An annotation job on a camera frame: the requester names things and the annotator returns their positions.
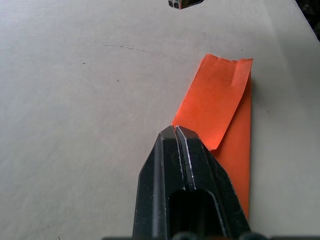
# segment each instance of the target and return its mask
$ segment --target folded paper flap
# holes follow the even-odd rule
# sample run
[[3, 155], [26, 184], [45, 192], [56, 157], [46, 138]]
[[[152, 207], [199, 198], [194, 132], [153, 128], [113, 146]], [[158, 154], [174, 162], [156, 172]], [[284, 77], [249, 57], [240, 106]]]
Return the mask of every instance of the folded paper flap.
[[244, 94], [252, 61], [207, 54], [172, 124], [195, 131], [210, 151], [216, 150]]

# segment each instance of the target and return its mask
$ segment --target white surface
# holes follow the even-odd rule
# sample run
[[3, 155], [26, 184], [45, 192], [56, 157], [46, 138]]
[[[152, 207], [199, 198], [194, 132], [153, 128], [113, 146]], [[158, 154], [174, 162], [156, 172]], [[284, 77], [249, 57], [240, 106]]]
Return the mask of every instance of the white surface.
[[320, 44], [293, 0], [0, 0], [0, 16], [0, 239], [129, 236], [139, 171], [206, 53], [254, 59], [252, 229], [320, 234]]

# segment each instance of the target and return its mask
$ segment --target pencil mark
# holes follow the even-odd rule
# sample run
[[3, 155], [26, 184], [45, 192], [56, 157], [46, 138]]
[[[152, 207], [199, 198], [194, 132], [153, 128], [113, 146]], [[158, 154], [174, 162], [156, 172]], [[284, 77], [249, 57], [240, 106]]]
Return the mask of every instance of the pencil mark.
[[145, 52], [145, 53], [150, 53], [147, 50], [143, 50], [143, 49], [139, 49], [139, 48], [132, 48], [132, 47], [128, 47], [128, 46], [123, 46], [123, 45], [104, 45], [105, 47], [114, 47], [114, 48], [125, 48], [125, 49], [129, 49], [129, 50], [136, 50], [136, 51], [141, 51], [141, 52]]

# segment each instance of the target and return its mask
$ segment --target orange sticky note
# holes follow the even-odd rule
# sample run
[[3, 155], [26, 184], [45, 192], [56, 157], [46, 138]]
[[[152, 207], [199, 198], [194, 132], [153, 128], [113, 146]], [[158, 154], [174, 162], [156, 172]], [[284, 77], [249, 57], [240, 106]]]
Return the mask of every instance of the orange sticky note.
[[207, 54], [172, 122], [199, 135], [228, 173], [247, 218], [252, 62]]

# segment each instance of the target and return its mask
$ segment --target metal object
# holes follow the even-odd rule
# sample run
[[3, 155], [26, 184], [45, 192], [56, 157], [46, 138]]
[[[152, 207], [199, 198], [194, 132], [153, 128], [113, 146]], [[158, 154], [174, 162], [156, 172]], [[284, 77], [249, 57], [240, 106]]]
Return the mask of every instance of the metal object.
[[182, 232], [238, 239], [250, 227], [227, 173], [198, 135], [169, 126], [140, 172], [132, 237]]
[[175, 9], [185, 9], [192, 5], [202, 3], [204, 0], [168, 0], [169, 6]]

